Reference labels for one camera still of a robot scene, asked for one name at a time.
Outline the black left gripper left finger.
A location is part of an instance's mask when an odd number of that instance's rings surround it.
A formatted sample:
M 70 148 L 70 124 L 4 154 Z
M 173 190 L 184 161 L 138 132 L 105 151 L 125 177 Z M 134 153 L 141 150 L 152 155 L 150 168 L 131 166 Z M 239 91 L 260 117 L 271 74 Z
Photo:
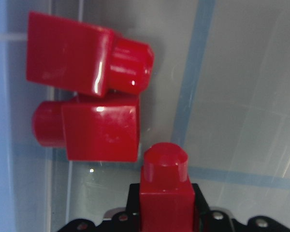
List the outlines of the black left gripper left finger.
M 130 184 L 128 198 L 126 203 L 126 212 L 131 215 L 139 215 L 140 214 L 140 184 Z

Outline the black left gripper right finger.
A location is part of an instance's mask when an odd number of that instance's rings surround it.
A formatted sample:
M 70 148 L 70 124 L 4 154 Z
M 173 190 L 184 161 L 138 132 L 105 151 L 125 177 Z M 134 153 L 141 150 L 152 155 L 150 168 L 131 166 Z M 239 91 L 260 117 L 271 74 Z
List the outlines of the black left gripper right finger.
M 201 192 L 198 184 L 192 184 L 195 192 L 194 213 L 193 213 L 193 231 L 210 232 L 210 207 Z

